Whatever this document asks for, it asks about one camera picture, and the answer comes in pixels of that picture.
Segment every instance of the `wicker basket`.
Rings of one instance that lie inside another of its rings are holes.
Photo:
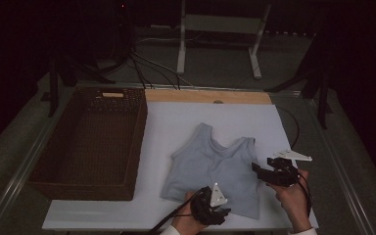
[[[49,199],[132,200],[146,117],[143,89],[76,88],[28,183]]]

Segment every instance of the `gray shirt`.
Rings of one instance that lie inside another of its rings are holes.
[[[254,138],[241,137],[223,147],[212,139],[212,127],[201,123],[188,143],[171,157],[162,198],[182,202],[186,192],[218,183],[228,199],[222,208],[259,219],[258,179],[252,171],[252,161],[257,159]]]

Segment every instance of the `metal stand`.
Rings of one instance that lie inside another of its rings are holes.
[[[74,58],[70,57],[66,53],[53,49],[50,56],[50,113],[49,117],[52,117],[56,112],[59,105],[58,97],[58,78],[63,81],[65,86],[75,86],[77,78],[74,75],[72,69],[82,71],[89,75],[90,78],[99,81],[104,84],[114,84],[112,80],[108,80],[97,72],[87,68],[86,66],[77,62]]]
[[[319,103],[317,118],[324,129],[327,128],[325,122],[325,115],[327,112],[327,98],[328,98],[328,84],[329,72],[332,69],[331,56],[328,58],[326,64],[321,68],[309,70],[302,74],[295,75],[291,79],[269,89],[264,89],[265,92],[279,92],[301,80],[308,79],[307,84],[302,90],[301,94],[304,99],[312,99],[319,90]]]
[[[234,33],[249,33],[256,35],[255,44],[249,48],[250,62],[252,64],[253,75],[255,79],[261,79],[259,60],[257,51],[264,33],[265,24],[270,12],[270,4],[264,8],[262,18],[234,18],[234,17],[216,17],[191,15],[185,13],[185,0],[181,3],[181,31],[179,42],[178,64],[176,72],[183,74],[185,71],[185,30],[201,31],[219,31]]]

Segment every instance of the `wooden board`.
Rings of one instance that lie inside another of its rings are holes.
[[[270,97],[264,92],[146,89],[145,94],[147,101],[157,102],[272,104]]]

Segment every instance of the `cable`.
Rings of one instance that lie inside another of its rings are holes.
[[[136,69],[136,72],[138,74],[140,82],[143,85],[143,88],[146,89],[146,85],[145,85],[145,82],[144,82],[144,80],[145,80],[146,82],[148,82],[151,85],[151,88],[154,89],[154,86],[152,85],[152,83],[148,79],[146,79],[145,76],[143,75],[143,73],[140,70],[139,66],[137,65],[136,61],[131,56],[130,56],[130,59],[132,60],[133,65],[135,66],[134,69]]]
[[[198,190],[194,195],[191,196],[191,198],[189,198],[182,205],[180,205],[179,207],[177,207],[170,214],[168,214],[165,218],[163,218],[157,225],[155,225],[154,228],[152,228],[145,235],[153,235],[153,234],[155,234],[155,232],[158,231],[158,229],[160,229],[170,218],[174,217],[183,207],[185,207],[187,204],[189,204],[197,195],[199,195],[201,192],[203,192],[204,189],[205,188],[202,188],[202,189]]]
[[[293,178],[295,178],[296,183],[304,191],[304,195],[305,195],[305,198],[306,198],[306,212],[307,212],[307,217],[309,217],[310,216],[310,209],[312,208],[312,201],[311,201],[311,196],[310,196],[310,191],[309,191],[309,184],[307,183],[307,181],[304,178],[304,176],[301,175],[300,173],[298,173],[298,176],[300,176],[305,181],[306,188],[301,183],[301,180],[298,178],[298,176],[295,175],[290,169],[288,169],[287,167],[282,167],[282,170],[288,172],[290,174],[290,176],[292,176]]]
[[[170,69],[170,68],[168,68],[168,67],[165,67],[165,66],[163,66],[163,65],[160,65],[160,64],[158,64],[158,63],[155,63],[155,62],[153,62],[153,61],[150,61],[150,60],[148,60],[148,59],[146,59],[146,58],[143,58],[143,57],[141,57],[139,54],[137,54],[136,52],[131,52],[131,54],[132,54],[132,55],[135,55],[136,57],[138,57],[138,58],[140,58],[140,59],[142,59],[142,60],[144,60],[144,61],[146,61],[146,62],[149,62],[149,63],[151,63],[151,64],[153,64],[153,65],[155,65],[155,66],[158,66],[158,67],[161,67],[161,68],[163,68],[163,69],[166,69],[167,71],[171,71],[172,73],[174,73],[174,74],[176,75],[176,77],[177,77],[178,79],[182,80],[183,82],[187,83],[188,85],[192,86],[193,88],[196,88],[195,85],[191,84],[189,81],[187,81],[187,80],[185,80],[184,78],[182,78],[182,77],[181,77],[176,71],[174,71],[174,70],[172,70],[172,69]]]
[[[115,13],[115,9],[112,7],[110,10],[112,10],[112,17],[114,19],[114,23],[115,23],[115,16],[116,16],[116,13]],[[112,47],[112,51],[109,55],[109,58],[112,58],[113,55],[115,54],[115,50],[116,50],[116,30],[113,32],[113,47]]]
[[[69,63],[70,65],[72,65],[73,67],[75,67],[76,69],[80,70],[80,71],[83,71],[85,73],[87,73],[88,75],[90,75],[93,79],[101,82],[101,83],[107,83],[107,84],[115,84],[116,82],[113,81],[113,80],[108,80],[106,79],[105,77],[103,77],[102,75],[100,75],[99,73],[95,72],[94,70],[91,70],[89,69],[88,67],[82,65],[81,63],[79,63],[78,61],[76,61],[74,58],[70,57],[68,54],[64,53],[64,52],[59,52],[61,53],[61,57],[67,62]]]
[[[198,34],[197,36],[195,36],[193,38],[185,39],[185,41],[195,41],[196,39],[201,37],[203,34],[204,33],[201,32],[200,34]],[[181,40],[181,38],[179,38],[179,37],[173,37],[173,38],[147,37],[147,38],[140,39],[139,41],[136,41],[136,44],[141,43],[141,42],[145,42],[145,41],[179,41],[179,40]]]
[[[102,68],[102,69],[98,69],[98,70],[93,70],[93,71],[97,72],[98,74],[101,74],[101,75],[108,75],[108,74],[110,74],[114,71],[121,69],[124,66],[126,61],[127,61],[127,58],[115,59],[114,65],[109,66],[109,67],[105,67],[105,68]]]
[[[165,32],[161,32],[161,33],[146,33],[146,34],[143,34],[142,32],[138,32],[138,35],[140,37],[158,37],[158,36],[174,36],[175,34],[176,35],[179,35],[180,33],[180,27],[177,26],[175,28],[169,28],[170,31],[165,31]]]
[[[143,64],[143,63],[141,63],[141,62],[139,62],[139,61],[137,61],[137,60],[135,60],[138,64],[140,64],[140,65],[142,65],[142,66],[145,66],[145,67],[147,67],[147,68],[149,68],[149,69],[151,69],[151,70],[153,70],[153,71],[156,71],[156,72],[158,72],[160,75],[162,75],[169,83],[170,83],[170,85],[172,85],[173,86],[173,88],[175,89],[175,90],[178,90],[178,88],[176,88],[175,87],[175,85],[172,83],[172,81],[169,79],[169,77],[167,77],[163,72],[161,72],[161,71],[159,71],[159,70],[157,70],[157,69],[155,69],[155,68],[153,68],[153,67],[150,67],[150,66],[148,66],[148,65],[146,65],[146,64]]]
[[[249,77],[246,77],[246,78],[244,78],[243,80],[241,80],[239,83],[237,83],[237,85],[235,85],[234,88],[233,88],[233,92],[236,91],[237,88],[239,88],[239,86],[240,86],[241,84],[243,84],[245,81],[247,81],[248,79],[250,79],[250,78],[249,78]]]
[[[201,35],[206,38],[207,42],[201,42],[198,40],[194,40],[193,42],[198,45],[210,45],[210,46],[224,46],[224,45],[239,45],[238,43],[241,43],[241,37],[236,33],[229,33],[229,32],[204,32],[203,35]]]
[[[253,70],[253,72],[255,72],[258,68],[260,68],[260,66],[257,66],[254,70]]]
[[[295,125],[296,125],[296,128],[297,128],[297,133],[296,133],[295,140],[291,144],[291,149],[293,149],[295,147],[296,143],[298,142],[299,135],[301,134],[301,129],[300,129],[298,120],[295,118],[295,116],[290,111],[288,111],[288,110],[286,110],[282,107],[278,107],[278,106],[276,106],[276,108],[286,112],[290,117],[292,117],[293,121],[295,122]]]

